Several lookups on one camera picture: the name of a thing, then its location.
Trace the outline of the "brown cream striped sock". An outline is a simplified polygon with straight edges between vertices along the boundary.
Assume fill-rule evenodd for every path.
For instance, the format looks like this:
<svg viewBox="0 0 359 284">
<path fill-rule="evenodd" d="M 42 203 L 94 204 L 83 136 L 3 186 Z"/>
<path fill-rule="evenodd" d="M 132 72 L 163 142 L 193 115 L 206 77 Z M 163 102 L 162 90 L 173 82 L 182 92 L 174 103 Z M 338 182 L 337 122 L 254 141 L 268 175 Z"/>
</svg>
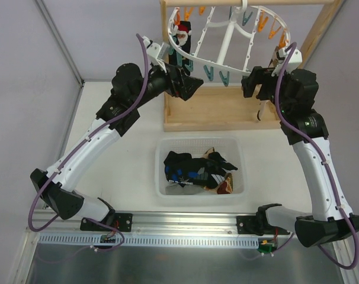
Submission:
<svg viewBox="0 0 359 284">
<path fill-rule="evenodd" d="M 279 53 L 279 50 L 281 49 L 280 46 L 277 46 L 274 49 L 272 58 L 270 60 L 270 63 L 268 65 L 268 67 L 270 68 L 274 68 L 273 72 L 274 74 L 272 74 L 271 76 L 277 76 L 278 75 L 278 71 L 281 69 L 281 64 L 283 63 L 284 59 L 282 59 L 281 54 Z M 257 112 L 257 121 L 261 121 L 263 114 L 264 114 L 264 110 L 265 110 L 265 106 L 268 103 L 268 100 L 266 101 L 260 101 L 260 108 Z"/>
</svg>

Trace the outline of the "teal clothes peg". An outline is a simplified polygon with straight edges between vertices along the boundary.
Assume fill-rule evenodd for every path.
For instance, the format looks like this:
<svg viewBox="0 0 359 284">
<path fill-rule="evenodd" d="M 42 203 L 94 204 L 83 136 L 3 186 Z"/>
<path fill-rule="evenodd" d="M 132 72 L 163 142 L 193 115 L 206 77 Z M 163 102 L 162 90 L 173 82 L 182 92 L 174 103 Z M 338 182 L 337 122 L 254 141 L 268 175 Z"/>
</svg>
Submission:
<svg viewBox="0 0 359 284">
<path fill-rule="evenodd" d="M 208 65 L 204 65 L 203 66 L 204 72 L 209 80 L 209 82 L 212 82 L 214 80 L 214 67 L 213 66 L 208 66 Z"/>
</svg>

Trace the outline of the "white round clip hanger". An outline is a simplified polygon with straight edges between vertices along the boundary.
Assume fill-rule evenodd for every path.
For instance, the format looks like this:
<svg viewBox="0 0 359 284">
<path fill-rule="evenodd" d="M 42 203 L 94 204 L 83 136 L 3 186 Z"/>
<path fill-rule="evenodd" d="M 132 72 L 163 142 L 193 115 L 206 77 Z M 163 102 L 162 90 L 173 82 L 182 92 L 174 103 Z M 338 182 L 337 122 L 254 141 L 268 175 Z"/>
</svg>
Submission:
<svg viewBox="0 0 359 284">
<path fill-rule="evenodd" d="M 254 38 L 257 33 L 260 33 L 264 27 L 266 26 L 266 23 L 268 19 L 271 17 L 274 20 L 274 24 L 279 24 L 277 29 L 271 29 L 268 38 L 272 39 L 279 31 L 282 32 L 280 42 L 278 46 L 285 47 L 288 46 L 291 39 L 291 34 L 287 28 L 287 24 L 285 21 L 277 15 L 272 10 L 264 7 L 264 6 L 254 6 L 253 9 L 257 11 L 254 25 L 252 27 L 252 31 L 249 33 L 246 30 L 243 29 L 243 27 L 246 25 L 246 23 L 249 22 L 250 17 L 246 17 L 246 10 L 248 7 L 247 1 L 242 1 L 242 4 L 240 6 L 235 6 L 230 8 L 230 16 L 227 21 L 224 22 L 213 22 L 212 17 L 214 14 L 214 10 L 216 9 L 215 6 L 211 7 L 211 11 L 209 13 L 209 16 L 207 17 L 206 24 L 204 28 L 202 29 L 202 33 L 200 38 L 197 41 L 197 47 L 195 48 L 195 51 L 192 53 L 186 53 L 183 50 L 179 48 L 178 45 L 175 44 L 175 41 L 172 38 L 173 33 L 173 25 L 178 25 L 180 23 L 180 7 L 175 7 L 172 15 L 169 17 L 168 20 L 168 26 L 167 26 L 167 33 L 168 33 L 168 41 L 171 46 L 171 49 L 176 50 L 181 56 L 184 56 L 194 62 L 202 63 L 203 65 L 213 66 L 214 69 L 219 69 L 220 77 L 222 79 L 225 78 L 224 72 L 228 75 L 229 73 L 238 73 L 242 76 L 248 76 L 251 71 L 248 69 L 248 62 L 251 58 L 251 51 L 254 46 Z M 223 38 L 218 57 L 215 61 L 207 60 L 204 58 L 201 58 L 198 56 L 199 51 L 202 47 L 204 38 L 206 36 L 206 33 L 209 28 L 222 28 L 226 27 L 225 36 Z M 248 39 L 248 47 L 246 51 L 246 55 L 244 55 L 244 64 L 241 69 L 237 69 L 235 67 L 231 67 L 225 64 L 225 58 L 227 56 L 227 52 L 230 46 L 230 42 L 233 36 L 233 32 L 237 31 L 242 37 Z"/>
</svg>

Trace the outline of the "black blue sport sock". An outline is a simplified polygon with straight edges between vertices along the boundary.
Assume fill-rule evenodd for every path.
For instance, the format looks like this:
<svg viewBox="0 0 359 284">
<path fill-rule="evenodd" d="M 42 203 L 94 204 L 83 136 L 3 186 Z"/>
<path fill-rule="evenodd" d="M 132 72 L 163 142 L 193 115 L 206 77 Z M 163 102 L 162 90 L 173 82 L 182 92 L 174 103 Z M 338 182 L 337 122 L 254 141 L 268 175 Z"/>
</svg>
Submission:
<svg viewBox="0 0 359 284">
<path fill-rule="evenodd" d="M 190 153 L 170 151 L 164 160 L 164 172 L 167 181 L 184 187 L 203 186 L 207 180 L 204 174 L 204 158 L 193 158 Z"/>
</svg>

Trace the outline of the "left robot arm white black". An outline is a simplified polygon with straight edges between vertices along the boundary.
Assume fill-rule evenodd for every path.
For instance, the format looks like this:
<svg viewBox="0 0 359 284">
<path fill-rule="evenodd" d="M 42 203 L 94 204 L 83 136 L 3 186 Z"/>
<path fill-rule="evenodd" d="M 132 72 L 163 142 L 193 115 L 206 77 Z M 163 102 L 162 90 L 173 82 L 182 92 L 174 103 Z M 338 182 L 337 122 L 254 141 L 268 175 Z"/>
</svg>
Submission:
<svg viewBox="0 0 359 284">
<path fill-rule="evenodd" d="M 102 198 L 79 193 L 76 186 L 81 177 L 139 119 L 139 107 L 164 92 L 186 101 L 203 83 L 184 68 L 167 63 L 146 65 L 144 72 L 134 63 L 121 65 L 111 81 L 110 97 L 82 138 L 55 164 L 31 173 L 38 199 L 62 220 L 78 216 L 100 230 L 110 230 L 116 221 L 114 208 Z"/>
</svg>

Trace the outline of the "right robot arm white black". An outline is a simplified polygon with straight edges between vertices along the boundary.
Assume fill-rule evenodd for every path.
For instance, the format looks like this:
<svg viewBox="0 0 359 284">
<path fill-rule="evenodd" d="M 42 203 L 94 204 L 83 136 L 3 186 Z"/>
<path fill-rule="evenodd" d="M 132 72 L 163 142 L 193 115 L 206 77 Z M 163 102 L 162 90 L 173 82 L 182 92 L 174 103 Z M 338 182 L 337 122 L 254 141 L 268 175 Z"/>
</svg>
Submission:
<svg viewBox="0 0 359 284">
<path fill-rule="evenodd" d="M 280 117 L 280 125 L 292 146 L 306 179 L 312 211 L 304 213 L 281 204 L 258 208 L 258 234 L 268 234 L 276 227 L 292 231 L 305 247 L 320 246 L 356 237 L 359 215 L 353 213 L 342 192 L 333 166 L 328 130 L 321 114 L 313 109 L 319 85 L 316 74 L 295 69 L 283 78 L 274 68 L 256 66 L 241 80 L 243 95 L 271 101 Z"/>
</svg>

